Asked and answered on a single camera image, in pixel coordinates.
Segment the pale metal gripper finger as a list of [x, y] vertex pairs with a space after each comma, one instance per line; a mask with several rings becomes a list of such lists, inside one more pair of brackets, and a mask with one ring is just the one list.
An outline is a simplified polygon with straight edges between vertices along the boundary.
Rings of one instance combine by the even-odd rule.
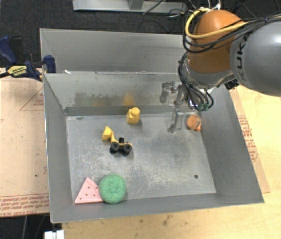
[[169, 133], [174, 133], [177, 130], [182, 129], [184, 113], [180, 110], [173, 110], [172, 112], [172, 122], [170, 127], [168, 128]]
[[162, 91], [160, 93], [160, 103], [165, 103], [170, 93], [175, 91], [175, 82], [167, 81], [162, 83]]

